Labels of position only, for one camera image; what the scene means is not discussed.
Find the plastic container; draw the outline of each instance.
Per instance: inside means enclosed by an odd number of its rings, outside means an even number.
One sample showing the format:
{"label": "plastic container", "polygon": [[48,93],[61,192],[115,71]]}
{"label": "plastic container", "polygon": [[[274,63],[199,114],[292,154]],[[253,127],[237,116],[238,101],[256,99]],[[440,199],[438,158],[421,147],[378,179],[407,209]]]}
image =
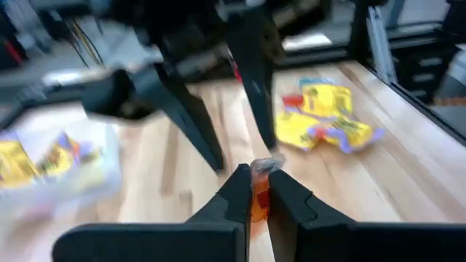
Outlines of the plastic container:
{"label": "plastic container", "polygon": [[51,130],[0,134],[0,219],[51,215],[86,205],[121,185],[118,138],[84,120]]}

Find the orange plastic item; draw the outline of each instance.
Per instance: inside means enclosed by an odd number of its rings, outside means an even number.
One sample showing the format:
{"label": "orange plastic item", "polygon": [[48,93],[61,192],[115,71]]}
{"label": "orange plastic item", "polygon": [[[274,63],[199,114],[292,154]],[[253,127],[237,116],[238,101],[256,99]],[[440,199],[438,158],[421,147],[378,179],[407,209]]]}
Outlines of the orange plastic item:
{"label": "orange plastic item", "polygon": [[253,202],[250,210],[250,238],[253,239],[266,230],[269,217],[269,174],[279,170],[285,159],[256,159],[250,164],[253,180]]}
{"label": "orange plastic item", "polygon": [[269,173],[253,174],[252,223],[266,221],[269,216]]}

